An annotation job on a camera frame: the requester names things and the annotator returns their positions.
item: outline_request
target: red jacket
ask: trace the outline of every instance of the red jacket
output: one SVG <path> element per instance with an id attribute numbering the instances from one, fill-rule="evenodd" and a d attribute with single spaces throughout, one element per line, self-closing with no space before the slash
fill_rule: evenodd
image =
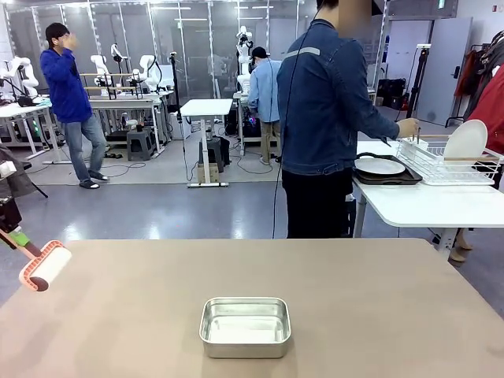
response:
<path id="1" fill-rule="evenodd" d="M 469 120 L 487 125 L 487 148 L 504 154 L 504 67 L 490 80 Z"/>

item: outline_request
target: cap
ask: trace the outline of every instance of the cap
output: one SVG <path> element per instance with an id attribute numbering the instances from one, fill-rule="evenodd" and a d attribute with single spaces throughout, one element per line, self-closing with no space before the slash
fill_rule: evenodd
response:
<path id="1" fill-rule="evenodd" d="M 375 0 L 372 1 L 372 9 L 371 9 L 371 16 L 379 16 L 380 14 L 384 14 L 380 7 L 376 4 Z"/>
<path id="2" fill-rule="evenodd" d="M 260 59 L 266 59 L 268 57 L 268 54 L 266 53 L 264 47 L 258 46 L 252 50 L 252 57 L 259 57 Z"/>

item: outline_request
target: person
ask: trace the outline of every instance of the person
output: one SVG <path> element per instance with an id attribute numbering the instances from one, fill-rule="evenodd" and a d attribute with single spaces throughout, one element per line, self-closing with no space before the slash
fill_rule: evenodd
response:
<path id="1" fill-rule="evenodd" d="M 105 156 L 106 140 L 102 127 L 91 111 L 86 91 L 80 81 L 72 52 L 77 47 L 74 34 L 63 24 L 54 23 L 46 29 L 49 48 L 40 55 L 40 66 L 49 85 L 53 111 L 61 123 L 79 185 L 98 189 L 92 179 L 107 181 L 100 173 Z M 83 159 L 82 135 L 92 144 L 89 169 Z"/>
<path id="2" fill-rule="evenodd" d="M 361 45 L 343 38 L 370 20 L 371 5 L 381 13 L 371 1 L 317 0 L 317 15 L 278 72 L 288 238 L 347 236 L 358 132 L 384 142 L 417 132 L 417 120 L 396 124 L 380 115 L 369 100 Z"/>
<path id="3" fill-rule="evenodd" d="M 281 160 L 280 147 L 280 115 L 278 114 L 278 85 L 276 75 L 280 70 L 281 61 L 269 59 L 263 47 L 252 50 L 252 59 L 256 68 L 250 75 L 250 92 L 248 96 L 249 107 L 259 114 L 261 122 L 261 157 L 259 161 L 270 165 L 271 138 L 275 133 L 278 154 L 276 161 Z"/>

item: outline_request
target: white wall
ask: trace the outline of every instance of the white wall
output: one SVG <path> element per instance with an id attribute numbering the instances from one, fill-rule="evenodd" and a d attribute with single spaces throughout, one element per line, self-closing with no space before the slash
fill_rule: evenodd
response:
<path id="1" fill-rule="evenodd" d="M 410 77 L 413 57 L 418 43 L 427 43 L 430 31 L 430 21 L 392 21 L 390 25 L 390 41 L 388 44 L 387 63 L 388 79 L 406 79 Z M 411 87 L 415 81 L 415 73 L 418 66 L 418 54 L 414 58 L 413 73 L 409 87 L 406 90 L 411 93 Z"/>
<path id="2" fill-rule="evenodd" d="M 503 2 L 495 0 L 458 0 L 457 17 L 472 17 L 472 32 L 469 45 L 490 43 L 504 29 L 504 12 L 492 12 L 493 6 Z"/>

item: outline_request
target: light blue shirt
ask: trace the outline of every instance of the light blue shirt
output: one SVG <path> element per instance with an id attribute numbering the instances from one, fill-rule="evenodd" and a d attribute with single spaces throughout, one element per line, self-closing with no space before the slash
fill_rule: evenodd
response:
<path id="1" fill-rule="evenodd" d="M 259 119 L 264 122 L 280 120 L 276 75 L 281 65 L 281 61 L 265 59 L 250 75 L 249 107 L 258 109 Z"/>

